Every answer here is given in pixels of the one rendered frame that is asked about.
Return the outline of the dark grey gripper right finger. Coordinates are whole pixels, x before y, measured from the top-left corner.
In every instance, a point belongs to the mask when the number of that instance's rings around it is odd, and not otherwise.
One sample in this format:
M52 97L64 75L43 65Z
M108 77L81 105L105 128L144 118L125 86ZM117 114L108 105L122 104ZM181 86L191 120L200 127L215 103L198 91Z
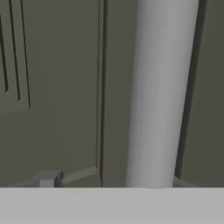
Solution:
M174 177L174 179L173 179L173 186L174 187L193 187L193 188L196 187L195 184L188 183L188 182L181 180L177 177Z

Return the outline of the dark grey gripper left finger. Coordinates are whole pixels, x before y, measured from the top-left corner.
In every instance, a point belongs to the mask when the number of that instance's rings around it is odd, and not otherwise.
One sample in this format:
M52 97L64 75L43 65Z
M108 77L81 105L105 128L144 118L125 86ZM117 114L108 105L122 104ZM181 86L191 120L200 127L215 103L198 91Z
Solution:
M3 187L61 187L64 173L62 171L44 170L36 176L21 183L0 184Z

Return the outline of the grey panelled cabinet door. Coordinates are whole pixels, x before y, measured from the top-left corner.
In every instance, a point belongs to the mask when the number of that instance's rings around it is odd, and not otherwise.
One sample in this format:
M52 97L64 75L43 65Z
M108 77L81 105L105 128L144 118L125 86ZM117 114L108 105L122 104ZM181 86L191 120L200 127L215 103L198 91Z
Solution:
M100 186L103 0L0 0L0 186Z

